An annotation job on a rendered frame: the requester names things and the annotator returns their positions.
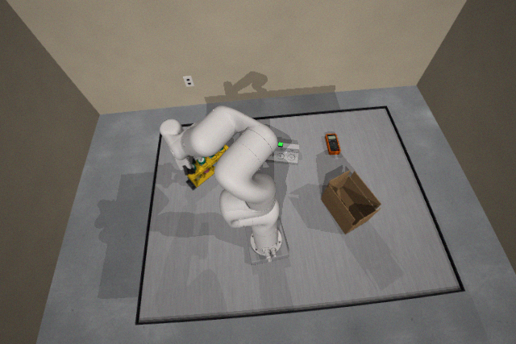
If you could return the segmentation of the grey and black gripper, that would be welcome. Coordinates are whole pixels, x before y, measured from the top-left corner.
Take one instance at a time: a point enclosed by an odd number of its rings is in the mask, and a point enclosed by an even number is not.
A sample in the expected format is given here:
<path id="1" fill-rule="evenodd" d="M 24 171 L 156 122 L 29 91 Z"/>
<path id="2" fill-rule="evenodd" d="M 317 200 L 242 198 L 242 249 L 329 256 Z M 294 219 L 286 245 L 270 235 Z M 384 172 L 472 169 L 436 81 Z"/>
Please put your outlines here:
<path id="1" fill-rule="evenodd" d="M 185 172 L 185 175 L 189 175 L 189 174 L 194 174 L 195 171 L 194 171 L 194 168 L 192 168 L 192 164 L 195 164 L 196 161 L 194 159 L 193 156 L 187 156 L 185 159 L 183 160 L 178 160 L 176 159 L 176 162 L 177 162 L 177 165 L 179 167 L 180 170 L 183 170 L 184 168 L 184 172 Z M 183 167 L 182 167 L 183 165 Z"/>

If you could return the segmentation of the brown cardboard box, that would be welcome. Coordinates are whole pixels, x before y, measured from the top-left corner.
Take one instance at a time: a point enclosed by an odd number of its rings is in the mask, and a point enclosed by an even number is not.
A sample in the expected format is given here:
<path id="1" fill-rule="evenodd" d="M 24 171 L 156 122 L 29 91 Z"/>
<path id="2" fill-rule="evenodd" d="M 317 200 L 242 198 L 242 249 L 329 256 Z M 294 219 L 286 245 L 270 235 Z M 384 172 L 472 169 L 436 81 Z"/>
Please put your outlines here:
<path id="1" fill-rule="evenodd" d="M 354 171 L 351 177 L 348 176 L 350 171 L 330 180 L 321 198 L 345 234 L 381 209 L 376 210 L 381 203 L 357 173 Z"/>

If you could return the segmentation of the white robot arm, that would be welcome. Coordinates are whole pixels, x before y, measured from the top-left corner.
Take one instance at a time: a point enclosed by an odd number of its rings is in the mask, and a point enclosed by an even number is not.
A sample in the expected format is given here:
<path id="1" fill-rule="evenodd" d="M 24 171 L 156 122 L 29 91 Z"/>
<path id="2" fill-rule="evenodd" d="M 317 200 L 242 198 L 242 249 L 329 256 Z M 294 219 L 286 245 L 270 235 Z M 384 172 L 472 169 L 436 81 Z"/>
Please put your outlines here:
<path id="1" fill-rule="evenodd" d="M 213 156 L 236 133 L 242 134 L 221 155 L 214 168 L 215 179 L 224 188 L 219 205 L 230 227 L 252 228 L 253 250 L 266 255 L 271 262 L 271 255 L 277 256 L 282 242 L 276 223 L 280 206 L 273 178 L 257 170 L 277 149 L 277 136 L 268 126 L 228 106 L 215 107 L 195 123 L 184 131 L 176 119 L 168 119 L 160 125 L 160 133 L 178 160 L 189 155 L 196 160 Z"/>

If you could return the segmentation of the orange digital multimeter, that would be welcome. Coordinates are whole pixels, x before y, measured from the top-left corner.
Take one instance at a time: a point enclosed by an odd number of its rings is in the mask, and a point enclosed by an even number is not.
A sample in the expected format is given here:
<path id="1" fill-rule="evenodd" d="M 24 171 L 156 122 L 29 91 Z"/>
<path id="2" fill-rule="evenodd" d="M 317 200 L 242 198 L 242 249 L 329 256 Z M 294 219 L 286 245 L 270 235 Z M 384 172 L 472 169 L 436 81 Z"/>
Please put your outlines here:
<path id="1" fill-rule="evenodd" d="M 326 134 L 325 140 L 329 155 L 338 155 L 341 152 L 337 134 Z"/>

